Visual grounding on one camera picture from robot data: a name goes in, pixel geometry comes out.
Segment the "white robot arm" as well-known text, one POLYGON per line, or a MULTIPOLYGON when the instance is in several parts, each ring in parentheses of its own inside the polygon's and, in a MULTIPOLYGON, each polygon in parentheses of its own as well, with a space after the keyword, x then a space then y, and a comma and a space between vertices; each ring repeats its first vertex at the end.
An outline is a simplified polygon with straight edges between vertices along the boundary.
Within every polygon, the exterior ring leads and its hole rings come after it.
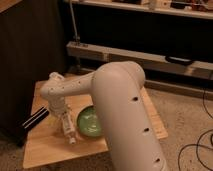
POLYGON ((68 111, 67 96, 91 96, 116 171, 169 171, 142 99, 144 83, 139 64, 111 62, 72 80, 53 72, 40 92, 55 116, 68 111))

